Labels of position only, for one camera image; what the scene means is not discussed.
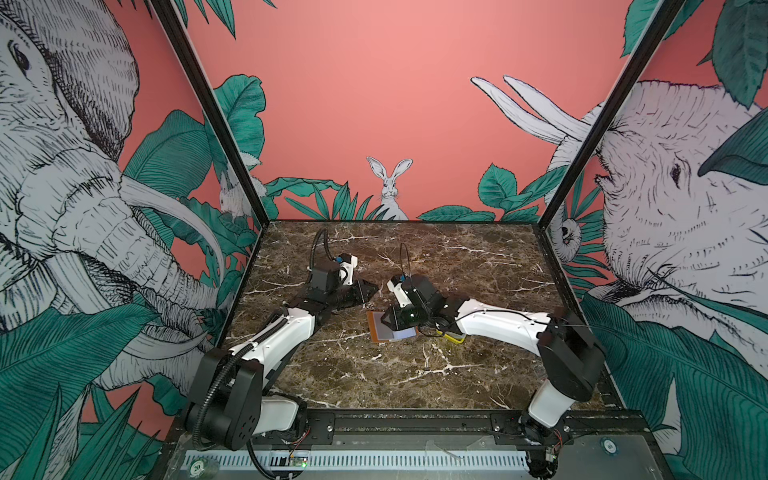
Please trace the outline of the yellow plastic card tray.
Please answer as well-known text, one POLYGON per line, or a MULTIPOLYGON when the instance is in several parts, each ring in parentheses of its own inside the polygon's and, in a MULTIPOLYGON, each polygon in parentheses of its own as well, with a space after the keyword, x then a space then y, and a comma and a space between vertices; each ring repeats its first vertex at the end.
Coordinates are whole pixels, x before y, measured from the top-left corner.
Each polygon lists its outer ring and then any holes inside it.
POLYGON ((462 344, 466 339, 465 334, 456 333, 452 331, 442 332, 441 335, 448 341, 453 342, 454 344, 462 344))

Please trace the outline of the brown leather card holder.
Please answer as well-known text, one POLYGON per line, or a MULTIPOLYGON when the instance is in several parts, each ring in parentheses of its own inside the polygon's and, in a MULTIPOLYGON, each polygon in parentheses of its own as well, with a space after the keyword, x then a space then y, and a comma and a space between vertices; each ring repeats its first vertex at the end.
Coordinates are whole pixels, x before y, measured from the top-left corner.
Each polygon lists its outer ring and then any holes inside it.
POLYGON ((367 321, 370 330, 370 338, 373 343, 391 343, 413 338, 418 335, 416 328, 405 330, 392 330, 382 322, 383 313, 376 311, 367 312, 367 321))

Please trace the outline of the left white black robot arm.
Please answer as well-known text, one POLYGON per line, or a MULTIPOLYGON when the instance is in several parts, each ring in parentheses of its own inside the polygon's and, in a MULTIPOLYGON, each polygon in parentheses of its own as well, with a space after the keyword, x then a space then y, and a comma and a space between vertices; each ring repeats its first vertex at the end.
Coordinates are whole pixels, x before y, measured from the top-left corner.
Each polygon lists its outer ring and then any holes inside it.
POLYGON ((272 395, 270 389, 292 354, 333 313, 362 306, 378 291, 355 276, 357 265, 356 256, 342 254, 312 266, 299 293, 272 312, 262 331, 228 350, 215 348, 204 355, 182 414, 197 450, 223 446, 236 451, 268 432, 303 435, 301 401, 272 395))

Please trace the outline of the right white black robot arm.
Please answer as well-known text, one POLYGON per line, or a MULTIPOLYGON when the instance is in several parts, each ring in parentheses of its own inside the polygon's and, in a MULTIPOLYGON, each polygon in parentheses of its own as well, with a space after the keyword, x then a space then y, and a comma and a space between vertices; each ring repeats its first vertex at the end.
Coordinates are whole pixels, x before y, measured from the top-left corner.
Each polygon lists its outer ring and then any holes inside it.
POLYGON ((521 423, 539 430, 558 427, 576 403, 592 398, 605 362, 604 348, 574 312, 558 308, 532 313, 483 303, 465 295, 443 295, 423 275, 396 275, 387 282, 396 303, 382 323, 394 331, 427 328, 460 342, 468 336, 501 341, 537 355, 546 378, 521 423))

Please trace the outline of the black front mounting rail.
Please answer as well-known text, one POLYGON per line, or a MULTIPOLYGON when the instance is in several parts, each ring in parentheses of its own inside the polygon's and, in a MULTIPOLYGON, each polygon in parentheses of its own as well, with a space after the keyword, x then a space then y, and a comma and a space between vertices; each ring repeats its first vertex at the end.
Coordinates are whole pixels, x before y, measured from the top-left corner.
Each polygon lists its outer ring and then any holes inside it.
POLYGON ((257 445, 330 445, 344 435, 490 435, 503 445, 569 445, 588 436, 651 437, 643 415, 633 410, 571 410, 549 429, 520 410, 309 409, 286 431, 235 433, 257 445))

